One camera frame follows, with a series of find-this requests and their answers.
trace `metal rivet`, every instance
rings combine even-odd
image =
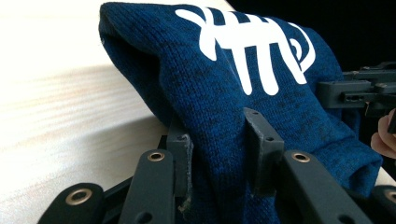
[[[90,189],[76,189],[67,195],[66,203],[69,205],[79,205],[87,202],[92,196]]]
[[[387,189],[385,190],[385,196],[387,196],[391,202],[396,203],[396,191]]]
[[[298,152],[293,153],[292,157],[295,160],[299,161],[299,162],[309,162],[309,161],[311,161],[311,158],[309,158],[308,156],[306,156],[303,153],[298,153]]]
[[[149,161],[161,161],[163,158],[165,158],[165,155],[161,152],[153,152],[148,155]]]

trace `white printed logo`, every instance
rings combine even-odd
[[[300,30],[309,47],[309,51],[300,65],[296,62],[291,52],[288,39],[275,21],[265,18],[268,22],[264,22],[257,16],[247,14],[250,22],[239,23],[232,12],[222,11],[225,25],[214,25],[213,14],[210,9],[201,7],[201,10],[204,12],[205,21],[197,14],[184,9],[176,10],[176,14],[201,27],[199,47],[208,59],[212,61],[217,59],[216,41],[222,49],[230,49],[232,51],[236,70],[246,95],[252,93],[245,53],[245,48],[247,47],[256,46],[257,48],[260,78],[262,87],[267,94],[275,95],[279,90],[272,67],[270,44],[278,44],[282,58],[296,82],[298,84],[306,83],[304,72],[315,61],[316,54],[308,35],[299,26],[289,23]],[[296,49],[297,59],[301,60],[301,45],[293,38],[290,39],[290,43]]]

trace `knitted beanie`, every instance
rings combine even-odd
[[[367,195],[374,186],[381,158],[357,140],[350,127],[358,120],[344,120],[349,127],[342,110],[324,110],[315,96],[319,81],[343,75],[314,31],[189,5],[107,3],[100,13],[112,62],[161,122],[179,116],[194,143],[189,222],[278,222],[274,198],[248,188],[244,107],[343,187]]]

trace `wooden surface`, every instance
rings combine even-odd
[[[80,182],[117,185],[167,132],[101,45],[103,2],[0,3],[0,223],[36,223]]]

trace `hand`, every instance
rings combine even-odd
[[[396,159],[396,134],[388,133],[388,126],[394,112],[395,109],[392,109],[389,115],[378,121],[378,133],[373,134],[371,147],[386,157]]]

